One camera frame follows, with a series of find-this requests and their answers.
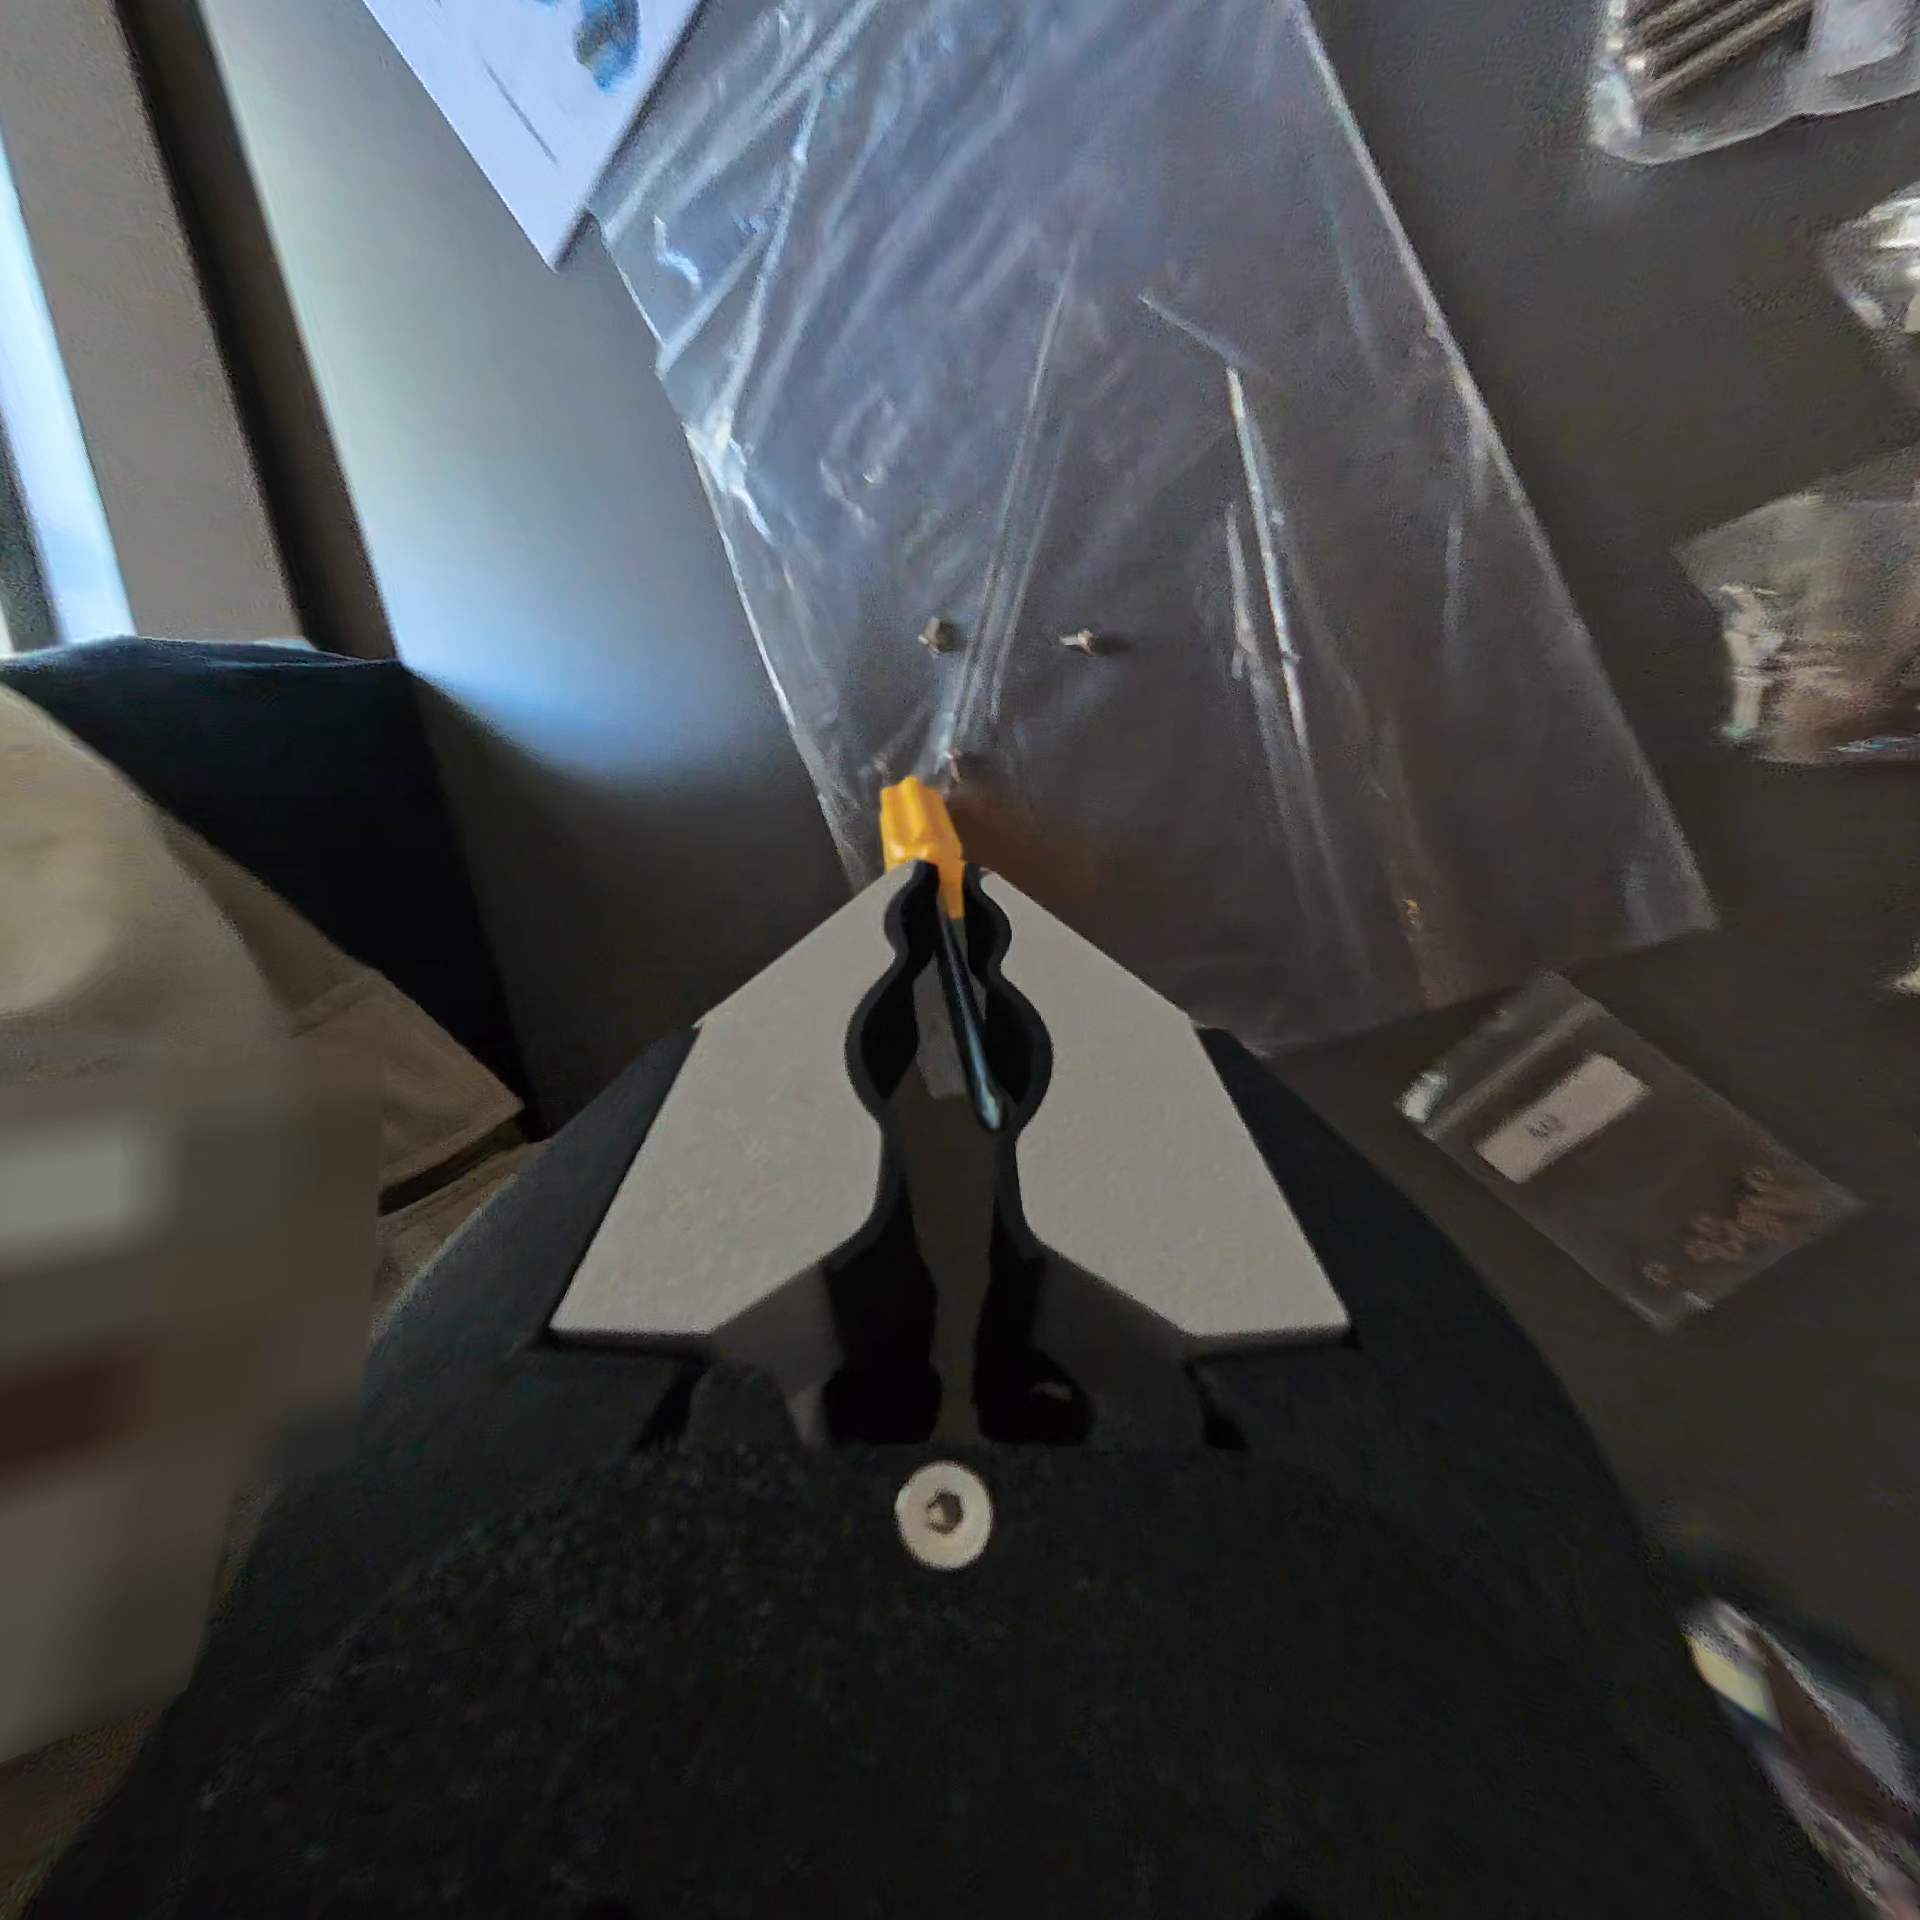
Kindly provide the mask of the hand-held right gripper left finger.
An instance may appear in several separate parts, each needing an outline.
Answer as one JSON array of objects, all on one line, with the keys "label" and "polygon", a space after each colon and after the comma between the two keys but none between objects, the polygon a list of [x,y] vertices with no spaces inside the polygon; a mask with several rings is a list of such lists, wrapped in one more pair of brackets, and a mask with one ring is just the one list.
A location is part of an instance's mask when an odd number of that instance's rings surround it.
[{"label": "hand-held right gripper left finger", "polygon": [[890,871],[697,1024],[547,1329],[773,1381],[801,1423],[933,1421],[897,1093],[933,876]]}]

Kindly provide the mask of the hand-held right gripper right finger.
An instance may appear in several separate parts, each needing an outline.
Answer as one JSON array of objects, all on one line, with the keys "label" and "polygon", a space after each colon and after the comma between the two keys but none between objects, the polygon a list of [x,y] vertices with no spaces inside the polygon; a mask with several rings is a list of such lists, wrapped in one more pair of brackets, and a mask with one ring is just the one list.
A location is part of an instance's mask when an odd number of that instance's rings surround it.
[{"label": "hand-held right gripper right finger", "polygon": [[1188,1014],[1013,881],[993,984],[1031,1017],[1013,1127],[1023,1235],[1170,1352],[1339,1340],[1350,1316]]}]

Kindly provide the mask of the orange handled screwdriver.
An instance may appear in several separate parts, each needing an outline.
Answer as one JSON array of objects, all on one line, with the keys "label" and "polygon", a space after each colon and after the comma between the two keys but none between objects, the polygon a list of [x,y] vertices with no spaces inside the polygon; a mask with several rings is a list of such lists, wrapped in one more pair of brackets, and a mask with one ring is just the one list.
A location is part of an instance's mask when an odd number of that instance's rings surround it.
[{"label": "orange handled screwdriver", "polygon": [[935,873],[933,966],[973,1118],[982,1131],[996,1135],[1005,1123],[1005,1103],[990,1062],[971,974],[967,856],[946,800],[933,784],[910,777],[881,791],[881,849],[886,871],[929,865]]}]

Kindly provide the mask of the pile of clear hardware packets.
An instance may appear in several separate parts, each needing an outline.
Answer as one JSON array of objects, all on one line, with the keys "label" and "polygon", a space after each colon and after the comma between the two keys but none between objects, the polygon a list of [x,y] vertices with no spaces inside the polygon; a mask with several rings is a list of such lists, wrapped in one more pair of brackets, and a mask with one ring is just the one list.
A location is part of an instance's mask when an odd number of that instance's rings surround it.
[{"label": "pile of clear hardware packets", "polygon": [[[1586,129],[1643,166],[1915,101],[1915,4],[1598,4]],[[1722,739],[1771,766],[1915,766],[1915,464],[1697,536]],[[1830,1236],[1858,1199],[1595,998],[1542,975],[1403,1095],[1427,1141],[1654,1328]]]}]

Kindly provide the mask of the person's beige jacket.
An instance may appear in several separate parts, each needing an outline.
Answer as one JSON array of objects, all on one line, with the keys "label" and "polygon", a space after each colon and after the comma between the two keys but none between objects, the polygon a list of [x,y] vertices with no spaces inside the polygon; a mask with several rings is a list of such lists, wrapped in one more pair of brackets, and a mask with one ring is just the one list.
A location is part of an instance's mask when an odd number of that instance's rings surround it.
[{"label": "person's beige jacket", "polygon": [[521,1097],[383,974],[21,692],[3,713],[7,1087],[308,1043],[378,1073],[386,1212],[489,1193],[538,1155]]}]

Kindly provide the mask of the large clear plastic bag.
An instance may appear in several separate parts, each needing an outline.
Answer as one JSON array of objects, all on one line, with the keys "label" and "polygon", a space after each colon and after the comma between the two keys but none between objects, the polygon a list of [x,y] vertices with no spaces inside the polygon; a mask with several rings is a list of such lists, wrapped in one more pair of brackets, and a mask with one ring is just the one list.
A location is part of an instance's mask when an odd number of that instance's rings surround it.
[{"label": "large clear plastic bag", "polygon": [[1714,923],[1305,4],[705,4],[596,211],[853,881],[1259,1052]]}]

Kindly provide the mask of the white printed instruction sheet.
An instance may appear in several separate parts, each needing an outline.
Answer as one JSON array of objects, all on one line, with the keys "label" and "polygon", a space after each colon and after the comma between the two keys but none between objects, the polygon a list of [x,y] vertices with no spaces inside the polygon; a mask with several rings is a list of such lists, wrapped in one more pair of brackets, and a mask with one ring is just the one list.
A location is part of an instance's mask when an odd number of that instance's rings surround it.
[{"label": "white printed instruction sheet", "polygon": [[556,269],[702,1],[369,1]]}]

